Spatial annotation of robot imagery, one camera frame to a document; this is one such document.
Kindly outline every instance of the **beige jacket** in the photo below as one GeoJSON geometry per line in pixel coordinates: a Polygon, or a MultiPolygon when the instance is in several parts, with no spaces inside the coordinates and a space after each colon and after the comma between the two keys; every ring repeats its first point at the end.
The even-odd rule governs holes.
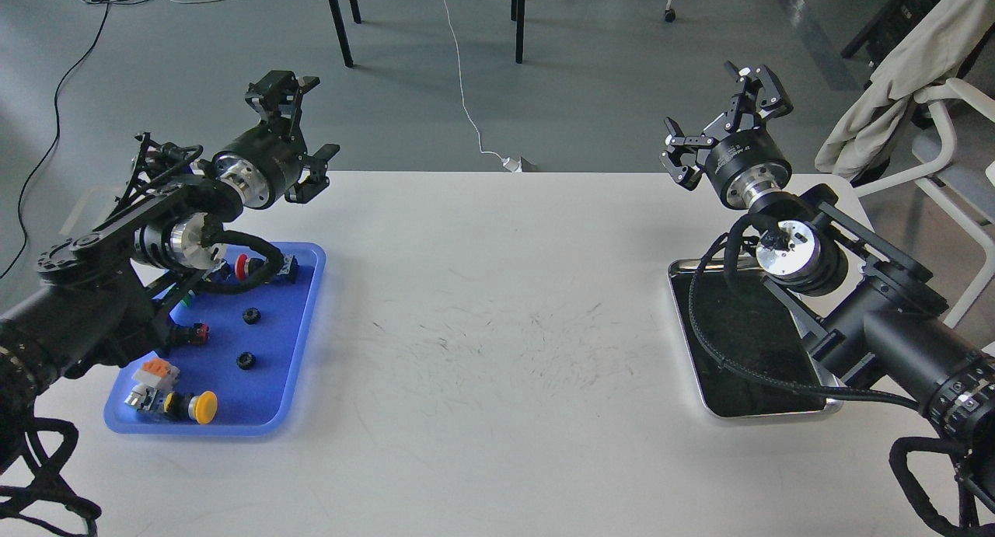
{"type": "Polygon", "coordinates": [[[913,94],[955,76],[995,23],[995,0],[941,0],[871,74],[871,87],[833,127],[815,157],[821,172],[853,178],[895,132],[913,94]]]}

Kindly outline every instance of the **white table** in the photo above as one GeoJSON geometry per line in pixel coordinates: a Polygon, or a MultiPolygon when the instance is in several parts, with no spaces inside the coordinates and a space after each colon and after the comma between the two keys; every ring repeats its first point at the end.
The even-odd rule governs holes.
{"type": "MultiPolygon", "coordinates": [[[[709,186],[331,180],[305,207],[235,224],[327,252],[280,430],[114,434],[100,416],[113,368],[40,398],[39,414],[81,428],[65,478],[103,506],[103,535],[931,535],[886,463],[893,439],[930,434],[909,410],[760,423],[700,405],[667,268],[735,220],[709,186]]],[[[839,178],[791,187],[817,180],[867,221],[839,178]]],[[[955,516],[949,463],[913,469],[955,516]]]]}

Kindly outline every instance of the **white chair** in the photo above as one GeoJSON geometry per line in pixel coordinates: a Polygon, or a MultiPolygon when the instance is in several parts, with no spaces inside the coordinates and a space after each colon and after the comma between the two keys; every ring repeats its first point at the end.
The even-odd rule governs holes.
{"type": "Polygon", "coordinates": [[[995,100],[956,78],[923,88],[916,92],[914,100],[928,105],[935,126],[919,133],[913,141],[913,154],[923,164],[856,187],[856,193],[863,197],[900,183],[914,182],[984,250],[981,271],[943,320],[952,328],[995,276],[995,240],[946,193],[953,191],[985,221],[995,221],[995,162],[988,165],[989,159],[995,157],[995,127],[992,127],[995,100]],[[952,119],[948,105],[953,100],[963,101],[977,114],[952,119]],[[959,141],[957,130],[960,130],[959,141]]]}

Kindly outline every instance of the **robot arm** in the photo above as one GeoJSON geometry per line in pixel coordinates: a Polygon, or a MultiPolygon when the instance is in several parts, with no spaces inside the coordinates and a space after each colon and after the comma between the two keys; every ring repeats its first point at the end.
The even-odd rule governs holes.
{"type": "Polygon", "coordinates": [[[191,290],[239,293],[284,266],[276,246],[224,229],[244,208],[270,207],[280,196],[308,203],[328,186],[326,145],[308,154],[301,133],[302,96],[317,77],[271,71],[251,84],[246,101],[260,122],[210,161],[202,148],[157,144],[138,137],[135,170],[110,217],[88,235],[65,239],[40,255],[42,288],[0,314],[0,473],[25,459],[35,473],[27,488],[0,487],[10,500],[0,518],[21,517],[35,500],[62,502],[95,532],[96,505],[78,498],[59,476],[78,432],[63,420],[35,419],[35,399],[59,378],[78,378],[95,364],[123,367],[150,350],[203,342],[206,328],[182,327],[169,312],[191,290]],[[302,179],[303,173],[308,176],[302,179]],[[266,261],[241,283],[219,280],[225,244],[248,246],[266,261]],[[149,286],[131,260],[163,269],[149,286]],[[51,457],[39,431],[57,431],[64,444],[51,457]]]}
{"type": "MultiPolygon", "coordinates": [[[[991,531],[992,527],[973,527],[977,516],[971,497],[995,512],[995,357],[938,320],[948,304],[927,286],[932,273],[837,210],[836,195],[827,186],[814,187],[802,196],[784,190],[791,168],[765,124],[790,112],[791,104],[766,67],[736,70],[732,63],[728,67],[739,84],[731,107],[696,137],[685,136],[668,118],[662,165],[687,190],[706,176],[725,207],[747,211],[712,246],[703,264],[724,245],[726,279],[731,282],[740,251],[753,253],[766,274],[765,286],[802,325],[803,347],[847,387],[799,387],[772,380],[725,359],[700,329],[696,335],[712,357],[754,381],[835,399],[885,400],[916,409],[941,437],[900,438],[892,448],[892,469],[909,502],[942,534],[991,531]],[[690,158],[693,162],[683,162],[690,158]],[[744,232],[749,228],[755,228],[759,237],[746,244],[744,232]],[[818,317],[796,295],[819,296],[838,289],[846,276],[848,254],[864,262],[864,277],[832,313],[818,317]],[[912,399],[871,391],[885,375],[912,399]],[[909,452],[951,456],[962,490],[962,514],[968,513],[962,519],[964,527],[950,524],[932,508],[907,469],[909,452]],[[970,505],[966,498],[971,498],[970,505]]],[[[693,295],[690,302],[694,317],[693,295]]]]}

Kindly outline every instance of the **gray floor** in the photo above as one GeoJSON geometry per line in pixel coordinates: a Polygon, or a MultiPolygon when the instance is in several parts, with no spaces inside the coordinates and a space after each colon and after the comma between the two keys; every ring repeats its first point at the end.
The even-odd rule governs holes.
{"type": "MultiPolygon", "coordinates": [[[[486,150],[524,155],[544,172],[658,172],[662,119],[692,130],[714,118],[731,93],[722,68],[731,59],[780,75],[796,110],[770,130],[803,173],[814,171],[815,152],[870,75],[861,55],[835,54],[884,1],[676,0],[678,20],[664,24],[665,0],[529,0],[523,65],[512,61],[508,0],[449,3],[466,102],[486,150]]],[[[65,84],[61,143],[24,205],[27,254],[58,237],[80,193],[127,179],[134,132],[210,152],[255,124],[242,101],[245,84],[273,68],[323,80],[306,98],[303,130],[313,147],[341,144],[335,169],[500,171],[497,158],[477,154],[459,105],[442,0],[360,6],[364,23],[348,23],[355,69],[341,64],[326,0],[114,6],[92,57],[65,84]]],[[[92,41],[103,7],[79,0],[0,0],[0,7],[6,267],[20,246],[18,190],[54,134],[54,85],[92,41]]],[[[921,200],[898,187],[866,203],[877,230],[934,269],[935,288],[953,300],[981,252],[921,200]]],[[[88,205],[85,218],[101,207],[88,205]]],[[[0,307],[33,290],[30,261],[22,258],[0,280],[0,307]]],[[[958,329],[979,345],[995,339],[993,292],[958,329]]]]}

